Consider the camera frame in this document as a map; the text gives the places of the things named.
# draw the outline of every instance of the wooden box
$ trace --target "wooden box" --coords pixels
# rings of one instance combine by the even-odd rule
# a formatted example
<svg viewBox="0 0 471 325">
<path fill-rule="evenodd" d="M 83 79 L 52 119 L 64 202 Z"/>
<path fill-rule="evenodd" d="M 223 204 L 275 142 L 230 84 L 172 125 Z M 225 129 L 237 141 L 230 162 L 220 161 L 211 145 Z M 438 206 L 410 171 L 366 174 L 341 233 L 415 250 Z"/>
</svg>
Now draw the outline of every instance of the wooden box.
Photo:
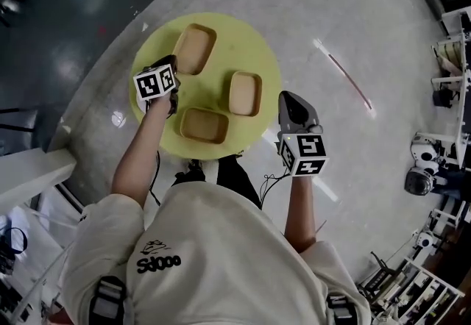
<svg viewBox="0 0 471 325">
<path fill-rule="evenodd" d="M 229 118 L 204 108 L 188 108 L 183 114 L 180 134 L 205 143 L 223 143 L 229 128 Z"/>
<path fill-rule="evenodd" d="M 190 24 L 182 32 L 174 48 L 179 73 L 197 75 L 202 72 L 213 51 L 216 31 L 199 24 Z"/>
<path fill-rule="evenodd" d="M 234 115 L 256 116 L 262 100 L 262 79 L 257 74 L 236 71 L 230 82 L 229 111 Z"/>
</svg>

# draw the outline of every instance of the black cable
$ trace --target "black cable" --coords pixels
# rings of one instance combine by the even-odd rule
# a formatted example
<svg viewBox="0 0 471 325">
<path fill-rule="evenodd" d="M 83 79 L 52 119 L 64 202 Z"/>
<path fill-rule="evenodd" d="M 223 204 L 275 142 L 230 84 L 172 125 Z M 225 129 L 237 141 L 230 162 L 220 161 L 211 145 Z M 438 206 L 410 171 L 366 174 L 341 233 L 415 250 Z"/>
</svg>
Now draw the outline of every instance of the black cable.
<svg viewBox="0 0 471 325">
<path fill-rule="evenodd" d="M 288 169 L 285 170 L 285 173 L 280 176 L 280 177 L 275 177 L 274 174 L 271 174 L 271 175 L 265 175 L 264 178 L 265 178 L 265 181 L 262 183 L 262 185 L 260 186 L 260 190 L 258 192 L 258 194 L 260 195 L 260 203 L 261 203 L 261 206 L 263 207 L 263 203 L 265 202 L 265 198 L 266 198 L 266 195 L 268 194 L 268 192 L 270 191 L 270 189 L 272 189 L 275 184 L 277 184 L 278 182 L 280 182 L 282 179 L 284 179 L 285 177 L 289 176 L 289 174 L 287 173 L 288 172 Z M 270 179 L 274 179 L 275 182 L 273 184 L 271 184 L 270 186 L 268 186 L 268 183 L 269 183 L 269 180 Z"/>
<path fill-rule="evenodd" d="M 150 192 L 151 196 L 154 197 L 154 200 L 157 203 L 157 205 L 160 206 L 160 201 L 157 199 L 155 194 L 152 192 L 152 189 L 154 189 L 155 180 L 157 179 L 157 175 L 159 173 L 159 169 L 160 169 L 160 154 L 159 154 L 159 151 L 157 151 L 157 169 L 155 170 L 154 179 L 152 180 L 152 183 L 150 185 L 149 192 Z"/>
<path fill-rule="evenodd" d="M 388 263 L 388 262 L 391 260 L 391 258 L 393 258 L 397 253 L 399 253 L 399 251 L 400 251 L 402 248 L 404 248 L 407 244 L 409 244 L 409 243 L 411 242 L 411 240 L 412 240 L 413 238 L 415 238 L 415 237 L 416 237 L 416 235 L 412 235 L 409 240 L 407 240 L 403 245 L 401 245 L 401 246 L 399 247 L 399 249 L 396 250 L 396 252 L 394 252 L 394 253 L 392 254 L 392 256 L 391 256 L 390 258 L 388 258 L 388 259 L 385 261 L 385 263 Z"/>
</svg>

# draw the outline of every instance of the hand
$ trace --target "hand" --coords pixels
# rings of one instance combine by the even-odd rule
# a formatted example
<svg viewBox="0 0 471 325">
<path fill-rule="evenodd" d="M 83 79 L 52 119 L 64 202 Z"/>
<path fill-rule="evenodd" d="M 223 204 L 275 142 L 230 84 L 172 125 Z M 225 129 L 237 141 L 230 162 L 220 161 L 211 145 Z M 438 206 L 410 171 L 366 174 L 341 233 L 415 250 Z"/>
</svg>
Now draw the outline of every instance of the hand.
<svg viewBox="0 0 471 325">
<path fill-rule="evenodd" d="M 160 98 L 154 98 L 150 104 L 149 110 L 153 110 L 155 108 L 165 110 L 166 113 L 169 112 L 170 110 L 170 93 L 166 93 L 164 96 L 161 96 Z"/>
</svg>

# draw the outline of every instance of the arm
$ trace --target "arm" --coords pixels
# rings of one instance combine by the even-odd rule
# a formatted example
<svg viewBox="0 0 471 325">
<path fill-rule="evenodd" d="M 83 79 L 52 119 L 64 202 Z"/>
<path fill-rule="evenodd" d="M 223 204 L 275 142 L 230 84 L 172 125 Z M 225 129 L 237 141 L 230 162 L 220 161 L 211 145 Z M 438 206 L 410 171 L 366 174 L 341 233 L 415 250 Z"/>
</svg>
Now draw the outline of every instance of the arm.
<svg viewBox="0 0 471 325">
<path fill-rule="evenodd" d="M 155 156 L 169 109 L 169 96 L 152 102 L 113 177 L 111 193 L 124 194 L 142 208 L 155 172 Z"/>
<path fill-rule="evenodd" d="M 314 200 L 310 176 L 293 177 L 285 238 L 298 253 L 316 242 Z"/>
</svg>

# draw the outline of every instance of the gray floor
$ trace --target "gray floor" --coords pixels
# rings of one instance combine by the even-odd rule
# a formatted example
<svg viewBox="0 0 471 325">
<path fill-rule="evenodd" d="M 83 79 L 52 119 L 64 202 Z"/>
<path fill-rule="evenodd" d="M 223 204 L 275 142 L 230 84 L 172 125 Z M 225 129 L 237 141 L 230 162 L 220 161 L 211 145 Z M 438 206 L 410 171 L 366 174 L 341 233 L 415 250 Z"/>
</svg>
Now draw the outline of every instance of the gray floor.
<svg viewBox="0 0 471 325">
<path fill-rule="evenodd" d="M 136 51 L 165 22 L 202 11 L 252 24 L 277 55 L 283 87 L 317 108 L 330 156 L 315 180 L 316 220 L 319 226 L 326 221 L 320 237 L 336 245 L 359 278 L 369 270 L 370 251 L 385 259 L 393 254 L 422 227 L 437 201 L 403 190 L 413 164 L 411 138 L 419 129 L 430 130 L 436 116 L 430 78 L 437 67 L 430 46 L 443 36 L 424 0 L 155 0 L 110 45 L 64 115 L 61 130 L 71 132 L 79 161 L 68 186 L 87 203 L 109 191 L 138 127 L 128 99 Z M 343 65 L 373 111 L 314 39 Z M 126 117 L 124 125 L 113 124 L 114 112 Z M 240 160 L 256 188 L 264 174 L 283 172 L 270 143 L 277 131 L 274 120 Z M 163 154 L 157 196 L 163 196 L 180 164 Z M 289 187 L 285 179 L 266 199 L 265 211 L 280 229 Z"/>
<path fill-rule="evenodd" d="M 0 130 L 4 153 L 47 149 L 72 96 L 118 34 L 153 0 L 26 0 L 0 25 L 0 109 L 39 110 L 0 117 L 35 126 L 34 135 Z"/>
</svg>

